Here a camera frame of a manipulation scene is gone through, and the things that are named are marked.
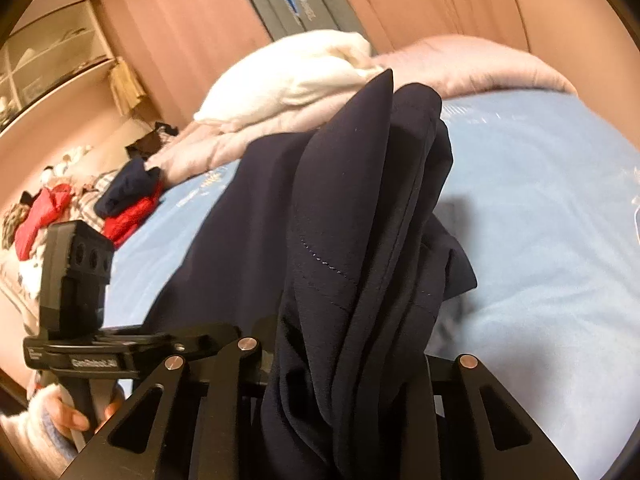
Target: white pillow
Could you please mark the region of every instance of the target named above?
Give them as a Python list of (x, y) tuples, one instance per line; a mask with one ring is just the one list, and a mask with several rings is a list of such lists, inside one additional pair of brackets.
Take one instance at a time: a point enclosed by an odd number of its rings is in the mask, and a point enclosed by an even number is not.
[(249, 54), (220, 76), (193, 118), (224, 133), (364, 86), (382, 72), (371, 46), (356, 32), (312, 30)]

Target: mattress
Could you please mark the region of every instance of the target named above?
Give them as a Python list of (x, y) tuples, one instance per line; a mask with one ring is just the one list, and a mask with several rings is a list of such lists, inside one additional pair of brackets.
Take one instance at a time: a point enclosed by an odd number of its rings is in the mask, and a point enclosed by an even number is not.
[[(599, 479), (640, 418), (640, 153), (566, 94), (457, 98), (442, 116), (454, 165), (437, 214), (479, 286), (444, 306), (428, 351), (478, 355)], [(167, 192), (118, 251), (108, 326), (143, 321), (236, 167)]]
[(207, 214), (236, 172), (238, 162), (170, 189), (156, 211), (116, 252), (105, 300), (105, 326), (140, 324), (156, 295), (184, 259)]

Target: finger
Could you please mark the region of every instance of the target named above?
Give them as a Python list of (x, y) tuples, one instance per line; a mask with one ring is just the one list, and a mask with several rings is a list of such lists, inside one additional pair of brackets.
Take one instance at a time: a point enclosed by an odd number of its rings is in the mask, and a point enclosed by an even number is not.
[(124, 404), (124, 392), (120, 387), (118, 387), (116, 388), (116, 391), (113, 394), (113, 401), (104, 409), (104, 420), (100, 424), (100, 426), (98, 426), (98, 429), (95, 430), (96, 433), (98, 432), (98, 430), (100, 430), (100, 428), (102, 428), (105, 425), (107, 420), (109, 420), (113, 415), (115, 415), (115, 413), (122, 407), (123, 404)]
[(86, 431), (89, 429), (89, 420), (78, 410), (64, 404), (59, 396), (47, 398), (45, 409), (49, 412), (55, 428), (65, 436), (70, 434), (70, 430)]

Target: pile of clothes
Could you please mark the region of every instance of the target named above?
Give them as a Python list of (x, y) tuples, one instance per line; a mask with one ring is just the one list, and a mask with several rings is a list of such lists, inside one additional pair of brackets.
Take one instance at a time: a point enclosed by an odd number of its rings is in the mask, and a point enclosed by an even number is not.
[(37, 301), (40, 295), (50, 225), (83, 220), (119, 248), (156, 209), (162, 193), (160, 169), (146, 170), (145, 161), (177, 134), (176, 128), (156, 123), (146, 136), (123, 146), (129, 162), (99, 176), (70, 171), (91, 146), (69, 150), (59, 163), (44, 168), (35, 195), (23, 192), (4, 212), (2, 249), (15, 252), (17, 283), (29, 298)]
[(140, 156), (131, 159), (94, 205), (104, 220), (102, 234), (119, 248), (156, 209), (161, 193), (160, 169), (147, 171)]

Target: navy garment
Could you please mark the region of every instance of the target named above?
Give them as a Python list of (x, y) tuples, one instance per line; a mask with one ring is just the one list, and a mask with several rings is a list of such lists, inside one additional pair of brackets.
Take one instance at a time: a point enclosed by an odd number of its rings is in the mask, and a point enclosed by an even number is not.
[(118, 216), (141, 198), (153, 195), (160, 179), (160, 168), (145, 171), (145, 161), (140, 156), (127, 162), (94, 205), (100, 218)]
[(278, 313), (256, 478), (389, 478), (402, 386), (442, 301), (474, 286), (433, 215), (452, 165), (440, 97), (391, 71), (325, 126), (253, 142), (145, 322)]
[(20, 195), (20, 203), (23, 205), (28, 205), (29, 207), (33, 207), (33, 203), (36, 201), (36, 198), (39, 194), (40, 192), (38, 192), (36, 196), (31, 196), (31, 193), (29, 193), (28, 191), (23, 191)]

